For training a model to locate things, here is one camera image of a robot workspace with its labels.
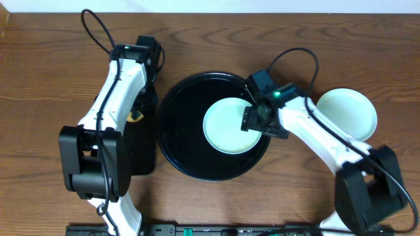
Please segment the green and yellow sponge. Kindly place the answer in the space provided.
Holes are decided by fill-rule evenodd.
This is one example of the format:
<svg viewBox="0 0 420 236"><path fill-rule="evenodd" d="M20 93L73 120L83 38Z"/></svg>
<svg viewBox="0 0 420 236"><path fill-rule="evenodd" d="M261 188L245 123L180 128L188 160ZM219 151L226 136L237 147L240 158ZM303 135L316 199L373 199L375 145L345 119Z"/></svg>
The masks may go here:
<svg viewBox="0 0 420 236"><path fill-rule="evenodd" d="M144 115L140 111L130 111L127 117L127 122L135 123L144 118Z"/></svg>

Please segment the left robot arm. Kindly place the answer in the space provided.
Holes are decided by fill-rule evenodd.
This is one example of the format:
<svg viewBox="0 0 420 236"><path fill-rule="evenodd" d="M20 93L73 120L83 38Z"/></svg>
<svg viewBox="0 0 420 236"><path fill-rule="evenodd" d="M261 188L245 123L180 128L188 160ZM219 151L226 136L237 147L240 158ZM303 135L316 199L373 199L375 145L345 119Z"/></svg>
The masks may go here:
<svg viewBox="0 0 420 236"><path fill-rule="evenodd" d="M107 78L77 126L58 135L64 184L96 208L111 235L138 235L142 214L129 195L131 159L123 133L135 100L161 69L159 44L117 45Z"/></svg>

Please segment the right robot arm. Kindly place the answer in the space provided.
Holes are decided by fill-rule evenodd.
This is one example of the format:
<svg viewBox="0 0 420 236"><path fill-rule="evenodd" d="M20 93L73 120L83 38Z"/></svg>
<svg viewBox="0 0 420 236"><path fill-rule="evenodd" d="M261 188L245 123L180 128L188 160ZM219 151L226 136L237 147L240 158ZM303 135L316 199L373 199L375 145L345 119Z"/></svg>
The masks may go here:
<svg viewBox="0 0 420 236"><path fill-rule="evenodd" d="M300 138L335 175L335 212L320 224L324 235L378 235L376 225L409 202L395 152L361 142L323 115L295 85L247 84L253 105L242 130Z"/></svg>

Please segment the light blue plate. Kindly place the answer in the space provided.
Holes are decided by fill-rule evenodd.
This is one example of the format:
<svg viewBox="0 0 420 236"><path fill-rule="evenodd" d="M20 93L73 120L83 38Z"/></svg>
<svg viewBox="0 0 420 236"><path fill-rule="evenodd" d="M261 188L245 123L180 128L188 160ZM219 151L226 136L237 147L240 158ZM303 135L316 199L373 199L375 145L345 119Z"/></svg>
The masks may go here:
<svg viewBox="0 0 420 236"><path fill-rule="evenodd" d="M366 141L377 128L377 112L362 93L350 88L326 92L316 107L331 121L359 141Z"/></svg>
<svg viewBox="0 0 420 236"><path fill-rule="evenodd" d="M261 132L243 131L242 119L251 103L241 98L223 98L215 102L203 118L203 133L216 150L230 155L245 153L260 140Z"/></svg>

